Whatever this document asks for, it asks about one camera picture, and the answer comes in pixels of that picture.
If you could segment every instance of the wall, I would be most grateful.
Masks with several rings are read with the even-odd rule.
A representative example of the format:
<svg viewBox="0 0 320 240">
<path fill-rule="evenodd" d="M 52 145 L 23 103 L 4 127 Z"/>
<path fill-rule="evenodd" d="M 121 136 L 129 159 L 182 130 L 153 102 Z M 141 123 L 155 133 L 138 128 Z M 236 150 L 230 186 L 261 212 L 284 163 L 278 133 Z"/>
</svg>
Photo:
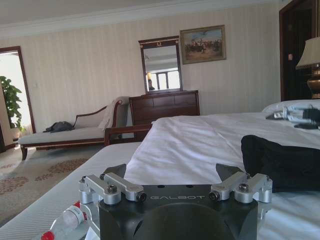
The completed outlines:
<svg viewBox="0 0 320 240">
<path fill-rule="evenodd" d="M 279 0 L 279 10 L 288 5 L 293 0 Z"/>
<path fill-rule="evenodd" d="M 280 100 L 279 3 L 184 13 L 0 40 L 19 45 L 37 132 L 117 96 L 145 93 L 138 40 L 225 25 L 227 60 L 182 65 L 202 115 L 258 112 Z"/>
</svg>

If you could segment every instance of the doorway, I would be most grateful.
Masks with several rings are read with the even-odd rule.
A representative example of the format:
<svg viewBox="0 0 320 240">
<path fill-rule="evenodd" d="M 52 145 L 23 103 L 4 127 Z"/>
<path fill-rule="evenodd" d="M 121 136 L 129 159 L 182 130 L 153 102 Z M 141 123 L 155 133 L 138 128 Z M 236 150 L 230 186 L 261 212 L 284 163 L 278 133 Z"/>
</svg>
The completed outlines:
<svg viewBox="0 0 320 240">
<path fill-rule="evenodd" d="M 316 37 L 320 0 L 293 0 L 279 12 L 281 100 L 311 99 L 311 69 L 296 70 L 306 40 Z"/>
<path fill-rule="evenodd" d="M 35 133 L 20 46 L 0 48 L 0 80 L 12 139 L 15 141 L 21 135 Z"/>
</svg>

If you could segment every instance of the mirror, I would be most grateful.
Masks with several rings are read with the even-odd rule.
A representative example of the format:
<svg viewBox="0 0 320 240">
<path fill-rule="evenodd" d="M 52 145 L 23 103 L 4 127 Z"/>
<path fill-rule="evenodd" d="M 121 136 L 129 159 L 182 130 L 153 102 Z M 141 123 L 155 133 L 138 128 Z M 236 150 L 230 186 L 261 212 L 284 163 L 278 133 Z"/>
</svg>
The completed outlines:
<svg viewBox="0 0 320 240">
<path fill-rule="evenodd" d="M 147 94 L 182 90 L 179 36 L 139 41 Z"/>
</svg>

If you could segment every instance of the wooden furniture leg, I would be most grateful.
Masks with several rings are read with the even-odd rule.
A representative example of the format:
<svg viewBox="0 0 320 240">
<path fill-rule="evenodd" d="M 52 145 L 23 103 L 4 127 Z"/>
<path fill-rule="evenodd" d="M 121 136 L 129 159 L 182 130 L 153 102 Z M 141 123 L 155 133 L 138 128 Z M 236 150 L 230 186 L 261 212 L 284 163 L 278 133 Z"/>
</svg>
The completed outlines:
<svg viewBox="0 0 320 240">
<path fill-rule="evenodd" d="M 21 152 L 22 152 L 22 161 L 26 160 L 27 158 L 27 154 L 28 154 L 28 149 L 25 148 L 23 145 L 21 145 Z"/>
</svg>

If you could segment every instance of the table lamp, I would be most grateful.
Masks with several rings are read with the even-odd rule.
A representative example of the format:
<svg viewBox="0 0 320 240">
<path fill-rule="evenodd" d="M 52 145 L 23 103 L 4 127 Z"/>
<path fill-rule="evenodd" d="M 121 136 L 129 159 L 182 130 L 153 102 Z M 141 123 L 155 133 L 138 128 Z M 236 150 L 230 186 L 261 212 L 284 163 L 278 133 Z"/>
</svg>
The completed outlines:
<svg viewBox="0 0 320 240">
<path fill-rule="evenodd" d="M 312 93 L 312 99 L 320 99 L 320 37 L 305 41 L 302 57 L 295 69 L 312 69 L 312 77 L 307 84 Z"/>
</svg>

